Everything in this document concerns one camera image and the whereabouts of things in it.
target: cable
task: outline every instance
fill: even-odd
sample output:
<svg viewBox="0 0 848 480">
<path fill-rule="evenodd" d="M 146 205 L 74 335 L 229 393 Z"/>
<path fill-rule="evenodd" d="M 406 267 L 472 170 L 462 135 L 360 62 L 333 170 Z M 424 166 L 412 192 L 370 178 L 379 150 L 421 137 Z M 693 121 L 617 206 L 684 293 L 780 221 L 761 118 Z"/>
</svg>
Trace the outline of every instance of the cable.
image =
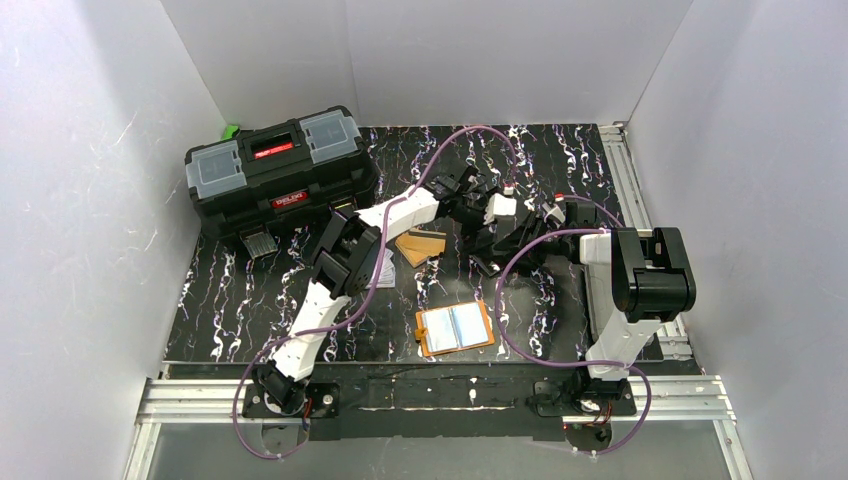
<svg viewBox="0 0 848 480">
<path fill-rule="evenodd" d="M 377 264 L 374 266 L 374 271 L 371 274 L 372 279 L 376 278 L 383 269 L 383 254 L 385 253 L 385 250 L 386 250 L 386 243 L 387 243 L 387 240 L 388 240 L 387 235 L 388 235 L 388 231 L 389 231 L 389 211 L 392 209 L 393 206 L 397 205 L 398 203 L 406 201 L 406 199 L 409 195 L 412 195 L 421 185 L 424 184 L 425 181 L 427 181 L 427 176 L 429 175 L 430 170 L 433 168 L 433 166 L 439 160 L 439 156 L 442 154 L 442 152 L 445 150 L 445 148 L 447 148 L 448 144 L 450 144 L 453 140 L 455 140 L 456 138 L 458 138 L 459 136 L 461 136 L 464 133 L 473 132 L 473 131 L 477 131 L 477 130 L 485 130 L 487 132 L 494 133 L 496 137 L 503 140 L 509 146 L 509 151 L 510 151 L 510 156 L 511 156 L 511 158 L 510 158 L 510 160 L 511 160 L 511 162 L 510 162 L 510 175 L 512 177 L 513 184 L 515 183 L 515 172 L 516 172 L 516 169 L 518 168 L 518 157 L 515 154 L 515 147 L 512 146 L 512 142 L 509 141 L 509 138 L 506 135 L 504 135 L 503 133 L 501 133 L 500 131 L 498 131 L 498 130 L 492 128 L 492 127 L 487 127 L 487 126 L 483 126 L 483 125 L 477 125 L 477 126 L 473 126 L 473 127 L 465 127 L 465 128 L 461 128 L 461 129 L 457 130 L 456 132 L 454 132 L 453 135 L 449 136 L 444 142 L 442 142 L 442 144 L 439 146 L 439 148 L 436 149 L 436 152 L 433 154 L 433 157 L 430 158 L 430 161 L 428 162 L 427 167 L 424 169 L 424 171 L 418 177 L 418 181 L 415 182 L 415 185 L 409 191 L 407 196 L 398 197 L 398 198 L 396 198 L 396 199 L 394 199 L 394 200 L 392 200 L 392 201 L 390 201 L 389 203 L 386 204 L 386 209 L 383 212 L 383 228 L 382 228 L 382 232 L 381 232 L 381 235 L 380 235 L 380 249 L 377 252 Z M 247 381 L 247 377 L 250 375 L 250 372 L 253 370 L 253 367 L 256 365 L 256 363 L 262 357 L 264 357 L 265 354 L 270 352 L 272 349 L 282 346 L 284 343 L 288 342 L 289 340 L 291 340 L 294 337 L 299 337 L 299 336 L 302 336 L 302 335 L 314 335 L 314 334 L 318 334 L 318 333 L 329 333 L 329 332 L 332 332 L 332 331 L 335 331 L 335 330 L 341 330 L 342 328 L 346 328 L 348 325 L 355 322 L 357 319 L 359 319 L 359 317 L 361 317 L 362 315 L 365 314 L 365 310 L 367 310 L 368 306 L 371 304 L 371 300 L 373 300 L 374 293 L 376 291 L 377 291 L 377 282 L 371 282 L 371 286 L 368 288 L 368 293 L 365 295 L 365 300 L 362 302 L 362 305 L 359 306 L 359 308 L 356 310 L 356 312 L 354 312 L 353 315 L 351 315 L 350 317 L 345 319 L 343 322 L 337 323 L 337 324 L 329 326 L 329 327 L 312 328 L 312 329 L 309 329 L 309 330 L 303 330 L 301 332 L 293 333 L 291 335 L 286 335 L 285 337 L 282 337 L 280 339 L 277 339 L 277 340 L 271 342 L 265 348 L 260 350 L 259 353 L 256 354 L 256 356 L 253 357 L 253 360 L 251 360 L 250 363 L 247 365 L 247 368 L 244 369 L 244 373 L 242 373 L 241 378 L 239 379 L 239 383 L 236 386 L 236 393 L 235 393 L 235 395 L 233 395 L 233 410 L 232 410 L 233 428 L 236 431 L 236 435 L 238 436 L 239 442 L 248 452 L 250 452 L 251 454 L 253 454 L 256 457 L 259 457 L 259 458 L 262 458 L 262 459 L 265 459 L 265 460 L 277 460 L 277 459 L 286 458 L 286 457 L 292 455 L 293 453 L 300 450 L 304 445 L 306 445 L 306 442 L 304 441 L 303 443 L 297 445 L 296 447 L 289 450 L 288 452 L 279 453 L 279 454 L 276 454 L 276 455 L 269 455 L 269 454 L 262 453 L 262 452 L 260 452 L 256 449 L 254 449 L 250 445 L 248 445 L 247 440 L 244 438 L 244 434 L 242 433 L 242 431 L 241 431 L 241 429 L 239 428 L 239 425 L 238 425 L 238 404 L 239 404 L 239 400 L 241 399 L 240 398 L 241 389 L 244 387 L 244 382 Z"/>
<path fill-rule="evenodd" d="M 601 425 L 606 425 L 607 423 L 609 423 L 610 419 L 612 418 L 612 401 L 607 402 L 607 403 L 609 404 L 609 406 L 607 407 L 607 416 L 606 416 L 606 418 L 604 418 L 604 423 L 602 423 Z"/>
<path fill-rule="evenodd" d="M 500 332 L 501 332 L 501 338 L 503 338 L 506 341 L 506 343 L 510 346 L 510 348 L 515 350 L 515 353 L 517 353 L 519 356 L 524 357 L 527 360 L 530 360 L 531 362 L 538 363 L 539 365 L 544 365 L 546 367 L 553 367 L 553 368 L 582 368 L 582 367 L 591 367 L 593 365 L 606 365 L 606 366 L 611 366 L 611 367 L 627 368 L 632 373 L 639 375 L 642 378 L 642 381 L 645 382 L 645 392 L 646 392 L 645 408 L 644 408 L 644 410 L 642 410 L 642 415 L 639 416 L 639 420 L 636 421 L 636 425 L 634 425 L 633 428 L 629 432 L 627 432 L 627 435 L 625 435 L 624 438 L 622 438 L 621 440 L 616 442 L 615 445 L 611 445 L 611 446 L 609 446 L 609 447 L 607 447 L 603 450 L 593 451 L 593 452 L 591 452 L 592 454 L 612 453 L 612 452 L 618 450 L 619 448 L 623 447 L 627 442 L 629 442 L 630 439 L 633 438 L 634 435 L 636 435 L 636 432 L 638 432 L 639 429 L 642 427 L 642 424 L 645 423 L 645 419 L 648 417 L 648 411 L 651 409 L 651 385 L 648 381 L 648 376 L 645 375 L 645 372 L 643 372 L 642 370 L 640 370 L 639 368 L 637 368 L 633 365 L 625 365 L 622 362 L 615 362 L 615 361 L 612 361 L 612 360 L 586 360 L 586 361 L 582 361 L 582 362 L 564 362 L 564 363 L 563 362 L 551 362 L 551 361 L 548 361 L 548 360 L 542 360 L 541 358 L 536 358 L 533 355 L 530 355 L 529 353 L 522 351 L 520 348 L 518 348 L 518 345 L 515 343 L 515 340 L 513 340 L 512 338 L 510 338 L 506 334 L 506 327 L 504 326 L 503 322 L 501 321 L 501 313 L 502 313 L 501 312 L 501 298 L 503 297 L 504 282 L 506 281 L 506 278 L 509 275 L 509 272 L 512 270 L 512 267 L 515 266 L 516 262 L 518 262 L 518 260 L 521 257 L 523 257 L 525 254 L 527 254 L 527 252 L 529 252 L 530 250 L 532 250 L 533 247 L 535 247 L 536 245 L 538 245 L 538 244 L 540 244 L 540 243 L 542 243 L 542 242 L 544 242 L 548 239 L 561 237 L 563 235 L 593 235 L 593 234 L 598 234 L 598 233 L 606 233 L 606 232 L 604 230 L 599 230 L 599 229 L 575 228 L 575 229 L 572 229 L 572 230 L 557 230 L 557 231 L 554 231 L 554 232 L 546 233 L 545 235 L 542 235 L 541 237 L 533 240 L 532 242 L 528 243 L 524 248 L 519 250 L 518 253 L 516 253 L 515 256 L 512 257 L 512 259 L 509 261 L 509 263 L 506 264 L 506 267 L 503 269 L 503 272 L 501 272 L 501 275 L 498 277 L 498 281 L 495 284 L 495 321 L 498 324 L 498 330 L 500 330 Z"/>
<path fill-rule="evenodd" d="M 598 411 L 597 411 L 597 413 L 595 413 L 595 419 L 592 420 L 591 422 L 587 423 L 586 426 L 587 427 L 595 426 L 598 423 L 598 420 L 601 419 L 601 415 L 603 415 L 603 413 L 604 413 L 604 409 L 601 408 L 600 405 L 598 405 Z"/>
<path fill-rule="evenodd" d="M 306 419 L 309 418 L 309 414 L 311 412 L 312 412 L 312 398 L 310 397 L 309 401 L 306 402 L 306 409 L 303 411 L 303 419 L 302 419 L 303 431 L 306 432 L 307 435 L 309 435 L 309 424 L 306 423 Z"/>
<path fill-rule="evenodd" d="M 506 135 L 504 135 L 497 129 L 487 127 L 485 125 L 475 125 L 473 127 L 460 128 L 459 130 L 454 132 L 453 135 L 451 135 L 444 142 L 442 142 L 441 145 L 439 145 L 439 148 L 436 149 L 436 153 L 433 154 L 433 158 L 430 159 L 430 162 L 427 164 L 427 167 L 424 168 L 424 171 L 421 173 L 421 176 L 418 178 L 418 181 L 415 183 L 415 186 L 412 187 L 412 190 L 409 191 L 409 194 L 412 195 L 413 193 L 415 193 L 415 191 L 418 190 L 418 187 L 420 187 L 426 181 L 427 176 L 430 174 L 430 169 L 433 168 L 434 165 L 436 165 L 436 159 L 439 158 L 439 156 L 448 147 L 448 145 L 450 145 L 451 142 L 462 136 L 462 134 L 464 133 L 473 132 L 476 130 L 485 130 L 487 132 L 491 132 L 496 137 L 503 140 L 505 144 L 507 144 L 507 146 L 509 147 L 509 154 L 512 159 L 512 162 L 510 162 L 509 166 L 509 175 L 510 179 L 512 180 L 512 185 L 515 185 L 516 172 L 518 171 L 518 155 L 515 154 L 515 147 L 512 146 L 512 142 L 509 141 L 509 138 Z"/>
</svg>

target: white wall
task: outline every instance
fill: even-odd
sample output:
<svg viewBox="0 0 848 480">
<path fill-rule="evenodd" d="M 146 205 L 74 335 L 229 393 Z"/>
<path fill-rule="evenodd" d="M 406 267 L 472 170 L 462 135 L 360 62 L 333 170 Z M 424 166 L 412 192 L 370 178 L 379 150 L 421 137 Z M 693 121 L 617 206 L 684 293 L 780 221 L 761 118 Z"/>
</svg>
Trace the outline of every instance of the white wall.
<svg viewBox="0 0 848 480">
<path fill-rule="evenodd" d="M 228 121 L 630 117 L 691 0 L 163 0 Z"/>
<path fill-rule="evenodd" d="M 162 3 L 228 122 L 261 128 L 335 105 L 360 118 L 344 0 Z"/>
<path fill-rule="evenodd" d="M 223 120 L 154 0 L 0 6 L 0 470 L 119 478 Z"/>
<path fill-rule="evenodd" d="M 630 124 L 653 221 L 683 231 L 697 357 L 757 478 L 848 460 L 848 4 L 696 0 Z"/>
</svg>

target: small booklet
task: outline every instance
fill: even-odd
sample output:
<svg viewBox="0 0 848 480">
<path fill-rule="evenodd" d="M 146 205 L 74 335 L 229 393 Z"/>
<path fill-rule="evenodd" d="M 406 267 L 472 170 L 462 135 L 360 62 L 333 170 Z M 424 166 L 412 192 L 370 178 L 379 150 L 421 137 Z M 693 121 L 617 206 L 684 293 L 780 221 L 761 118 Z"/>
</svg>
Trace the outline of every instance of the small booklet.
<svg viewBox="0 0 848 480">
<path fill-rule="evenodd" d="M 492 322 L 482 300 L 418 312 L 415 316 L 426 356 L 495 343 Z"/>
</svg>

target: red label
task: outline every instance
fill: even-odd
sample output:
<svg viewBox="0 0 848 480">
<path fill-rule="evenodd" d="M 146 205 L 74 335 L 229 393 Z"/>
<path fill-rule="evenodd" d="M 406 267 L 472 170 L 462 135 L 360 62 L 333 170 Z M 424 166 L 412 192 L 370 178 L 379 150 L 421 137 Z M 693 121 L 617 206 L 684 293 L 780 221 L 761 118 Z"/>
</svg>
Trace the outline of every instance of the red label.
<svg viewBox="0 0 848 480">
<path fill-rule="evenodd" d="M 285 152 L 286 150 L 291 150 L 294 148 L 294 143 L 284 143 L 282 145 L 277 145 L 276 147 L 271 147 L 253 154 L 253 158 L 260 159 L 267 157 L 268 155 L 273 155 L 275 153 Z"/>
<path fill-rule="evenodd" d="M 288 207 L 289 205 L 302 202 L 307 198 L 309 198 L 309 194 L 306 193 L 305 190 L 301 192 L 294 192 L 271 200 L 271 206 L 274 208 Z"/>
</svg>

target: white paper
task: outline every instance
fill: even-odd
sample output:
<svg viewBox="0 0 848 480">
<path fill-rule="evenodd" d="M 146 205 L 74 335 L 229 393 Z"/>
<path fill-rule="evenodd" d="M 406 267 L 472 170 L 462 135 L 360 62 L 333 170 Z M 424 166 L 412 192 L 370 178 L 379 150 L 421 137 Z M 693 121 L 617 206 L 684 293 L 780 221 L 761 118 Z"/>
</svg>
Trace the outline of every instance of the white paper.
<svg viewBox="0 0 848 480">
<path fill-rule="evenodd" d="M 377 288 L 395 287 L 395 264 L 392 262 L 392 251 L 388 248 L 383 251 L 383 267 L 377 278 Z"/>
<path fill-rule="evenodd" d="M 459 346 L 453 319 L 447 308 L 422 313 L 421 323 L 427 329 L 427 349 L 430 353 L 453 350 Z"/>
<path fill-rule="evenodd" d="M 452 307 L 450 311 L 460 346 L 470 347 L 489 341 L 487 319 L 480 311 L 480 304 L 464 303 Z"/>
</svg>

